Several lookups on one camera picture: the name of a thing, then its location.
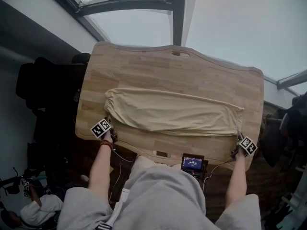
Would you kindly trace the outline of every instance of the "brown beaded bracelet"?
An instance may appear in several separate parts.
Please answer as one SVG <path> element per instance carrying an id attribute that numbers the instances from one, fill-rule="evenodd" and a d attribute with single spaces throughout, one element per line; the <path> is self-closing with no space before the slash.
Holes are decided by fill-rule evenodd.
<path id="1" fill-rule="evenodd" d="M 101 145 L 101 146 L 102 146 L 102 145 L 107 145 L 107 146 L 110 147 L 111 150 L 113 150 L 113 144 L 112 144 L 112 142 L 109 142 L 108 140 L 102 140 L 102 141 L 100 142 L 100 145 Z"/>

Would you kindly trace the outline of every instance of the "blue screen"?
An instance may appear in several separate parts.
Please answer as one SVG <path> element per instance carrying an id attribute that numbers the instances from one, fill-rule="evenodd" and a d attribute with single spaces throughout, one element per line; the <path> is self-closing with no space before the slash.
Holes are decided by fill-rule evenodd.
<path id="1" fill-rule="evenodd" d="M 202 159 L 183 157 L 183 167 L 199 170 L 201 169 Z"/>

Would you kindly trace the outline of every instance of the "table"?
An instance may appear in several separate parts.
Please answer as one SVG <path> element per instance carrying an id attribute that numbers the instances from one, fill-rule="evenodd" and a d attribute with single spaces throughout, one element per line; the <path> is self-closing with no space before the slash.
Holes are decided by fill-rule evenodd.
<path id="1" fill-rule="evenodd" d="M 257 142 L 263 110 L 263 73 L 180 46 L 136 48 L 95 45 L 83 80 L 75 134 L 93 140 L 90 128 L 107 116 L 105 92 L 146 88 L 195 95 L 244 107 L 241 132 Z M 228 161 L 236 137 L 176 137 L 132 128 L 113 120 L 119 146 L 169 165 L 182 153 L 203 155 L 210 164 Z M 167 158 L 155 151 L 167 153 Z M 246 169 L 252 157 L 246 158 Z M 233 169 L 233 162 L 223 165 Z"/>

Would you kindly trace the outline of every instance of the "wooden floor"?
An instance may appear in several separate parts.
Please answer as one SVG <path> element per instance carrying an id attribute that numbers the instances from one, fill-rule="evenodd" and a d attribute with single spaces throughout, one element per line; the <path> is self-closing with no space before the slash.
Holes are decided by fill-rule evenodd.
<path id="1" fill-rule="evenodd" d="M 276 110 L 275 107 L 265 104 L 263 114 L 269 114 Z M 86 186 L 80 180 L 80 175 L 89 175 L 90 168 L 94 162 L 96 153 L 98 152 L 99 143 L 96 141 L 85 141 L 77 137 L 67 141 L 67 144 L 62 145 L 64 153 L 68 158 L 69 163 L 59 169 L 59 173 L 68 177 L 70 180 L 77 182 L 83 186 Z M 118 148 L 120 153 L 126 159 L 133 159 L 135 154 L 122 148 Z M 113 187 L 115 181 L 119 176 L 119 168 L 122 159 L 112 153 L 111 166 L 114 171 L 110 174 L 110 192 L 113 188 L 112 202 L 116 202 L 121 187 L 127 180 L 132 163 L 123 162 L 121 177 Z M 291 168 L 287 172 L 281 172 L 289 159 L 282 157 L 275 167 L 270 167 L 261 153 L 257 158 L 254 158 L 251 163 L 250 169 L 247 172 L 248 194 L 257 194 L 260 201 L 261 213 L 266 212 L 272 208 L 280 199 L 281 196 L 287 195 L 289 192 L 293 192 L 300 180 L 301 173 Z M 302 164 L 303 158 L 297 157 L 295 165 Z M 208 166 L 208 171 L 211 171 L 214 166 Z M 205 197 L 207 205 L 207 217 L 215 222 L 224 210 L 224 197 L 228 187 L 228 183 L 231 176 L 231 170 L 225 168 L 217 168 L 214 170 L 213 176 L 207 180 L 205 187 Z"/>

